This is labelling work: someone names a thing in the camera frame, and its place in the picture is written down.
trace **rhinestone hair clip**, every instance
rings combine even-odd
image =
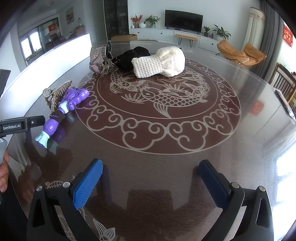
[[[99,48],[91,48],[89,69],[101,78],[105,74],[117,70],[117,66],[111,62],[113,58],[111,54],[112,44],[108,41],[107,48],[105,46]]]
[[[72,80],[68,80],[65,83],[62,83],[58,88],[46,88],[43,90],[42,95],[44,96],[47,105],[49,105],[52,113],[56,111],[58,103],[61,101],[62,97],[69,89],[71,84]]]

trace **tv stand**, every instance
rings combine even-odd
[[[217,48],[217,44],[219,41],[211,39],[209,37],[204,37],[202,35],[198,35],[197,32],[191,33],[190,31],[186,32],[186,29],[175,30],[175,28],[166,29],[164,28],[133,28],[129,30],[130,34],[136,34],[138,39],[152,39],[158,40],[160,42],[171,43],[175,46],[186,48],[186,46],[190,47],[191,40],[187,38],[183,38],[181,46],[178,45],[178,37],[175,35],[183,35],[191,38],[198,39],[195,48],[208,50],[214,53],[219,53]]]

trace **white cabinet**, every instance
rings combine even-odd
[[[178,37],[175,37],[176,34],[183,35],[183,36],[189,36],[193,38],[197,38],[198,41],[193,41],[192,47],[199,47],[202,49],[206,49],[208,51],[212,51],[214,53],[219,53],[219,50],[217,48],[217,43],[219,43],[217,40],[211,39],[209,37],[204,37],[197,34],[187,33],[183,31],[176,31],[172,29],[164,29],[164,28],[132,28],[129,30],[130,34],[136,34],[138,35],[138,39],[153,39],[153,40],[159,40],[159,41],[168,41],[172,43],[177,43],[179,41]],[[181,42],[183,45],[189,46],[189,40],[188,39],[182,39]]]
[[[132,28],[130,34],[138,35],[138,39],[150,39],[150,29],[147,28]]]
[[[219,50],[217,48],[217,43],[219,43],[218,41],[210,39],[208,37],[201,37],[199,41],[200,44],[198,47],[212,51],[214,53],[219,53]]]
[[[165,29],[151,29],[150,38],[156,40],[174,42],[174,31],[168,31]]]

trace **television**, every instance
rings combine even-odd
[[[165,27],[202,31],[203,15],[175,10],[165,11]]]

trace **cardboard box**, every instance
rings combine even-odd
[[[124,34],[124,35],[116,35],[111,38],[111,42],[119,42],[119,41],[133,41],[138,40],[138,35],[136,34]]]

